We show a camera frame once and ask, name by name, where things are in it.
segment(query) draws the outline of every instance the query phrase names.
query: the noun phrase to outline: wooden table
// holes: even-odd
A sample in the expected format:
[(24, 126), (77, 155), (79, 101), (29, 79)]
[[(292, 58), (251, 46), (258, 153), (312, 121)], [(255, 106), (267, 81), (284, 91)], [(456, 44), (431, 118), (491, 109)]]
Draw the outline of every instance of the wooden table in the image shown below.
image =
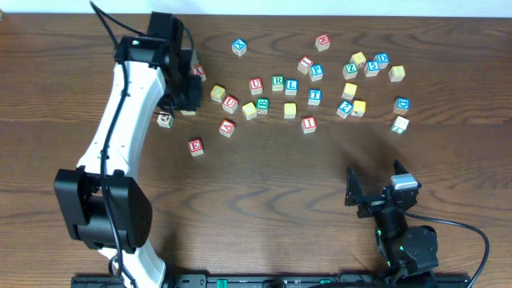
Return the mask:
[[(120, 20), (144, 30), (148, 15)], [(183, 16), (208, 80), (197, 116), (178, 115), (172, 129), (150, 124), (139, 185), (153, 203), (150, 240), (180, 266), (214, 274), (337, 273), (386, 264), (372, 219), (344, 207), (346, 168), (367, 193), (377, 192), (400, 159), (423, 184), (418, 214), (475, 225), (491, 242), (477, 287), (512, 285), (512, 22), (464, 18), (301, 18)], [(314, 37), (327, 32), (330, 48)], [(248, 41), (241, 58), (231, 52)], [(66, 287), (77, 273), (105, 273), (106, 260), (72, 241), (53, 180), (73, 169), (97, 129), (112, 84), (112, 44), (93, 15), (8, 14), (0, 24), (0, 286)], [(387, 52), (407, 76), (391, 83), (386, 71), (354, 80), (363, 118), (336, 109), (342, 65), (358, 51)], [(312, 83), (297, 72), (303, 55), (321, 63)], [(270, 77), (299, 80), (296, 98), (270, 91)], [(270, 113), (246, 121), (210, 99), (215, 83), (241, 104), (253, 101), (248, 80), (263, 78)], [(322, 89), (318, 107), (309, 88)], [(396, 97), (410, 98), (410, 126), (390, 131)], [(282, 104), (298, 115), (283, 119)], [(303, 134), (301, 117), (317, 131)], [(218, 132), (236, 122), (232, 138)], [(192, 158), (187, 141), (201, 136), (205, 154)], [(473, 274), (483, 242), (475, 233), (432, 225), (438, 232), (436, 271)]]

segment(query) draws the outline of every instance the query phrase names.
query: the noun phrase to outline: wood grain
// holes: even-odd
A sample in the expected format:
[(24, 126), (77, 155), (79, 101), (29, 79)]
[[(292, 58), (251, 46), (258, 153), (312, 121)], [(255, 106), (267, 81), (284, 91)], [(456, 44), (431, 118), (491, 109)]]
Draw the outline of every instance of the wood grain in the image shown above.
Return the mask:
[[(148, 15), (120, 20), (143, 29)], [(512, 23), (505, 19), (183, 16), (208, 80), (195, 117), (165, 130), (150, 125), (139, 184), (154, 205), (150, 239), (167, 261), (211, 273), (337, 273), (381, 269), (371, 219), (344, 207), (348, 165), (378, 191), (400, 159), (423, 184), (413, 212), (475, 225), (491, 242), (476, 287), (512, 286)], [(314, 36), (332, 44), (317, 52)], [(238, 58), (230, 44), (248, 41)], [(53, 192), (57, 169), (73, 168), (88, 147), (112, 83), (112, 45), (93, 15), (8, 14), (0, 25), (0, 286), (66, 287), (77, 273), (105, 273), (106, 260), (70, 240)], [(407, 76), (386, 71), (354, 80), (367, 101), (361, 119), (335, 114), (354, 52), (389, 54)], [(324, 66), (321, 82), (297, 72), (301, 56)], [(270, 77), (300, 82), (296, 98), (272, 94)], [(241, 104), (262, 77), (270, 112), (247, 122), (210, 100), (221, 83)], [(307, 105), (311, 87), (323, 90)], [(412, 101), (404, 135), (390, 132), (396, 97)], [(296, 101), (298, 117), (282, 118)], [(302, 134), (300, 118), (318, 128)], [(232, 138), (218, 132), (236, 122)], [(192, 158), (186, 142), (203, 139)], [(411, 225), (422, 222), (410, 220)], [(482, 240), (459, 228), (438, 231), (436, 271), (472, 274)]]

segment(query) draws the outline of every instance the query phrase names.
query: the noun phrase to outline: white backdrop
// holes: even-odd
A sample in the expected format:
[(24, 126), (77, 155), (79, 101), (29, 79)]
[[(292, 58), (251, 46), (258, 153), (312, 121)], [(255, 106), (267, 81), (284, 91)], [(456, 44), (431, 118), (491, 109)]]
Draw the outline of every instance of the white backdrop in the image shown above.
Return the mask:
[[(96, 0), (108, 13), (512, 17), (512, 0)], [(91, 13), (88, 0), (0, 0), (4, 12)]]

